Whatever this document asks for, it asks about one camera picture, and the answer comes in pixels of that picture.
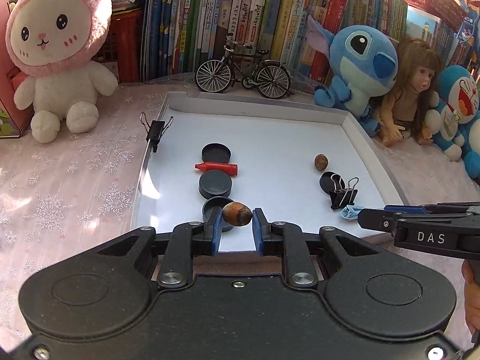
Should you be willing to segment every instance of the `stitch plush toy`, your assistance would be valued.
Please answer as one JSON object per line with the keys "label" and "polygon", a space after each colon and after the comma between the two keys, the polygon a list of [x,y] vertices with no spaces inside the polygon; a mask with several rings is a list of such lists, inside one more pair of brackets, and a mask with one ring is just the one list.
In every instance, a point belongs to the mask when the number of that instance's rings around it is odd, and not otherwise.
{"label": "stitch plush toy", "polygon": [[66,119],[73,133],[98,121],[98,93],[111,95],[115,76],[90,61],[108,33],[111,0],[18,0],[7,23],[10,58],[28,77],[15,92],[18,109],[33,103],[33,137],[53,141]]}
{"label": "stitch plush toy", "polygon": [[438,76],[438,97],[425,117],[433,142],[451,161],[464,157],[470,177],[480,176],[480,119],[477,87],[469,71],[452,65]]}
{"label": "stitch plush toy", "polygon": [[308,17],[310,46],[328,58],[334,73],[329,88],[318,88],[317,105],[350,111],[369,136],[379,123],[371,118],[369,99],[393,88],[398,59],[395,47],[380,31],[367,26],[344,28],[337,35]]}

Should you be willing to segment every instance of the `stitch eye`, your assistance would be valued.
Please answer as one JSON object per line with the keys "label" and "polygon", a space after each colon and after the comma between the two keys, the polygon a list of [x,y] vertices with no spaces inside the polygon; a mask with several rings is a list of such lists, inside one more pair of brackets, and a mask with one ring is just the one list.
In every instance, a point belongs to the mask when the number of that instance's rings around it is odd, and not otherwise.
{"label": "stitch eye", "polygon": [[352,48],[360,55],[363,55],[367,45],[368,39],[363,35],[356,35],[350,41],[350,46],[352,46]]}
{"label": "stitch eye", "polygon": [[27,27],[22,28],[22,39],[24,42],[28,40],[28,36],[30,35],[30,31],[28,31]]}
{"label": "stitch eye", "polygon": [[67,23],[68,23],[67,16],[64,15],[63,13],[57,17],[57,28],[59,30],[63,30],[67,26]]}

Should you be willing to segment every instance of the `bicycle model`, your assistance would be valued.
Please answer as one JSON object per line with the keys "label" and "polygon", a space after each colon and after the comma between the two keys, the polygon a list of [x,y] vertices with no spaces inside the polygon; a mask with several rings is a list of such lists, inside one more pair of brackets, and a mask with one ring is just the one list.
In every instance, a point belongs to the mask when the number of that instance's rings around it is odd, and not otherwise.
{"label": "bicycle model", "polygon": [[[240,82],[246,89],[257,87],[263,97],[280,99],[289,93],[291,78],[288,71],[280,61],[271,59],[264,60],[269,50],[257,50],[256,55],[235,52],[238,43],[226,39],[225,55],[222,59],[210,59],[202,63],[195,72],[195,83],[201,91],[209,93],[222,93],[230,85]],[[240,46],[241,48],[253,49],[252,46]],[[245,74],[241,67],[234,61],[234,57],[249,57],[254,59],[253,73]],[[235,71],[239,71],[242,79],[235,78]]]}

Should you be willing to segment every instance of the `hand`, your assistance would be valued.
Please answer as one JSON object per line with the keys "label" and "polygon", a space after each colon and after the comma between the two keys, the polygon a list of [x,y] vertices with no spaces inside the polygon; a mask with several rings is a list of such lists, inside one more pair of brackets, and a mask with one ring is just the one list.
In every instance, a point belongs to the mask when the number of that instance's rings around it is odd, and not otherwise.
{"label": "hand", "polygon": [[427,126],[423,126],[421,134],[424,139],[431,139],[431,130]]}
{"label": "hand", "polygon": [[400,130],[405,130],[405,127],[403,126],[397,126],[396,124],[390,125],[387,127],[388,130],[388,136],[390,140],[393,142],[396,142],[397,140],[402,140],[403,135],[400,132]]}
{"label": "hand", "polygon": [[474,273],[468,260],[462,264],[465,279],[465,322],[470,332],[480,328],[480,286],[475,283]]}

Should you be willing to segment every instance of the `plush toy nose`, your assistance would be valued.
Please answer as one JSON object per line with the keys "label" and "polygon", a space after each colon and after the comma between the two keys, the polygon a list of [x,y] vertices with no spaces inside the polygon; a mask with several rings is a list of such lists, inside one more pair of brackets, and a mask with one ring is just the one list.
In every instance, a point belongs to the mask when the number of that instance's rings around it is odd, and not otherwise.
{"label": "plush toy nose", "polygon": [[373,58],[373,69],[378,78],[384,79],[395,71],[395,61],[384,52],[378,52]]}

